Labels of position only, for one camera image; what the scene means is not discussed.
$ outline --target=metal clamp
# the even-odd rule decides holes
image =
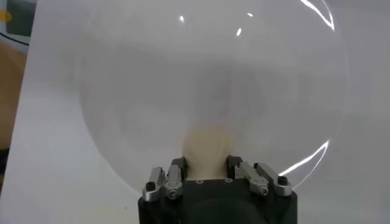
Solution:
[[[259,163],[255,165],[256,172],[264,176],[274,188],[275,194],[279,196],[290,196],[292,193],[291,183],[287,177],[278,176],[267,164]]]
[[[170,200],[178,199],[182,194],[182,171],[178,165],[171,165],[168,171],[168,179],[164,184],[166,197]]]
[[[160,188],[165,180],[165,172],[161,167],[152,169],[149,181],[142,188],[142,198],[144,201],[152,202],[160,198]]]
[[[249,181],[249,190],[262,197],[268,195],[268,180],[256,173],[256,170],[248,162],[241,162],[238,168],[239,175]]]

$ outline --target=gray object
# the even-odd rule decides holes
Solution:
[[[152,169],[149,181],[142,189],[142,197],[145,201],[156,201],[160,197],[160,189],[165,180],[165,173],[161,167]]]
[[[182,194],[182,174],[178,165],[171,165],[167,182],[164,184],[166,196],[170,200],[178,199]]]
[[[36,6],[36,2],[8,0],[7,11],[12,15],[12,19],[7,22],[7,33],[31,36]]]
[[[263,197],[268,195],[268,180],[256,173],[248,162],[242,162],[238,171],[242,177],[249,181],[250,191]]]
[[[274,188],[275,193],[279,196],[289,196],[291,195],[292,187],[291,183],[288,182],[286,177],[280,177],[272,170],[267,164],[259,163],[256,166],[256,172],[260,175],[263,175]]]

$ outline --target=white table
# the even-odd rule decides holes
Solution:
[[[334,150],[298,188],[300,223],[389,223],[390,3],[329,0],[349,55]],[[40,0],[0,201],[0,223],[135,223],[137,193],[88,134],[72,64],[93,0]]]

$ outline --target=black base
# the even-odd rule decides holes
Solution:
[[[246,179],[183,182],[183,195],[176,201],[138,200],[140,224],[297,224],[297,195],[266,198],[249,191]]]

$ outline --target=black screw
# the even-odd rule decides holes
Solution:
[[[154,191],[156,189],[156,184],[154,182],[147,182],[145,185],[147,191]]]
[[[278,177],[278,184],[281,186],[287,186],[288,184],[288,179],[285,176],[279,176]]]

